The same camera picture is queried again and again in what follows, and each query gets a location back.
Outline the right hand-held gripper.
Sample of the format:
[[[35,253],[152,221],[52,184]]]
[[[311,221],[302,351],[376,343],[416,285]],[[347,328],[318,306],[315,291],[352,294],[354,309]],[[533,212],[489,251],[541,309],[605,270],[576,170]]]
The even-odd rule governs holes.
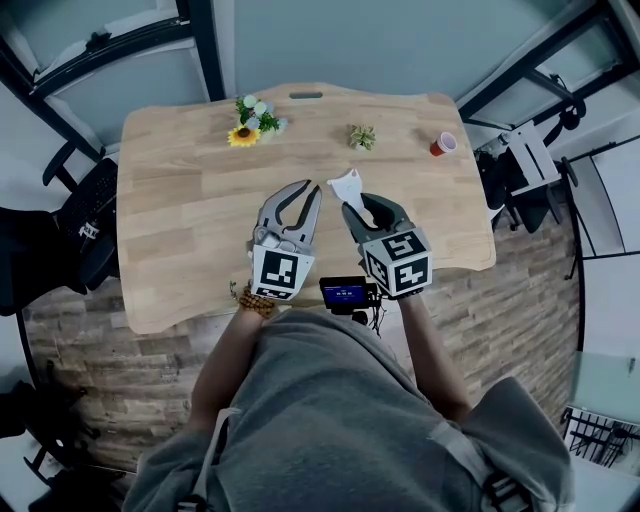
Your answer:
[[[419,293],[432,282],[432,250],[423,230],[397,232],[399,225],[411,223],[400,204],[370,193],[362,193],[361,199],[373,226],[348,202],[342,203],[341,212],[360,245],[367,275],[390,298]],[[383,237],[386,233],[394,234]]]

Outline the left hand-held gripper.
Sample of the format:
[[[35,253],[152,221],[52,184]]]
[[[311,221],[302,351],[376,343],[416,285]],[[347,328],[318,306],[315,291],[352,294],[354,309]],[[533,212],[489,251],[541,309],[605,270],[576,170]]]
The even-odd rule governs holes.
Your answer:
[[[260,208],[253,241],[248,243],[252,295],[290,301],[301,291],[315,262],[311,244],[322,202],[320,186],[316,185],[308,195],[295,225],[284,226],[280,213],[310,183],[309,179],[290,183],[270,196]]]

